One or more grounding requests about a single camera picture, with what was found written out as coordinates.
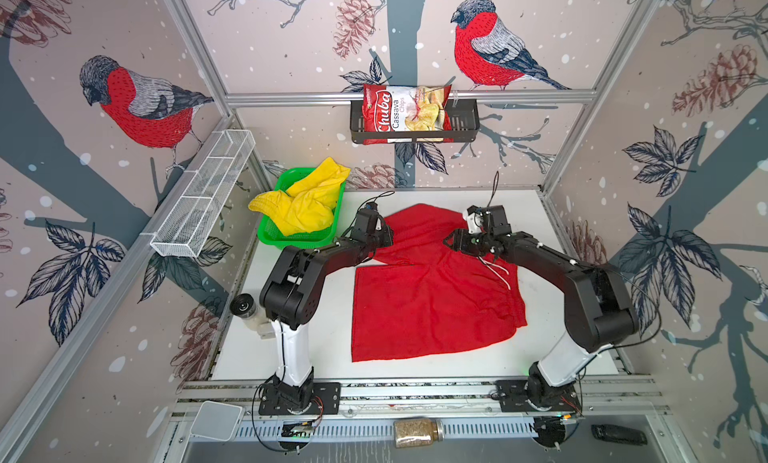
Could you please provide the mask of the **red shorts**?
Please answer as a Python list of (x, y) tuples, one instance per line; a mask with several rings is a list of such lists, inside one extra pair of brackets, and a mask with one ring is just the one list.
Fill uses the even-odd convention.
[(458, 212), (416, 204), (386, 217), (392, 246), (355, 271), (351, 358), (400, 360), (481, 349), (527, 324), (517, 266), (453, 251)]

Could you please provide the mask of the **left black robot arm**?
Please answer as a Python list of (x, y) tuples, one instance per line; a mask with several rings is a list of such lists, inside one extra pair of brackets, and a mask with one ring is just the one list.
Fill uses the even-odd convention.
[(338, 241), (317, 249), (285, 247), (259, 295), (277, 334), (278, 369), (270, 384), (279, 401), (292, 411), (307, 409), (313, 399), (314, 368), (305, 325), (315, 315), (328, 275), (371, 260), (375, 252), (393, 244), (393, 231), (366, 202)]

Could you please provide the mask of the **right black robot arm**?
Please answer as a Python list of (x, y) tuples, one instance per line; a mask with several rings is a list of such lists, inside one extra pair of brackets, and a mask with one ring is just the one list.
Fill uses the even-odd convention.
[(610, 264), (582, 262), (529, 233), (514, 232), (500, 205), (471, 206), (464, 219), (467, 226), (446, 237), (445, 246), (471, 257), (491, 255), (523, 267), (562, 292), (565, 332), (545, 357), (530, 367), (526, 392), (528, 402), (539, 410), (565, 402), (589, 363), (640, 329), (621, 273)]

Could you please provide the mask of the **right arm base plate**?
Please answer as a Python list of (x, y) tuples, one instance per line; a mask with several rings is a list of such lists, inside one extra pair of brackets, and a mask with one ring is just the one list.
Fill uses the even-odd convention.
[(538, 380), (497, 380), (489, 396), (500, 404), (504, 413), (582, 411), (582, 404), (573, 384), (551, 387)]

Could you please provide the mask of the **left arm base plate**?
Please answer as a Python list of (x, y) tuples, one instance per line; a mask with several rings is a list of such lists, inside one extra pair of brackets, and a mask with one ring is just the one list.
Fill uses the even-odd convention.
[(291, 386), (270, 379), (261, 386), (255, 405), (260, 416), (336, 415), (341, 400), (339, 382), (308, 382)]

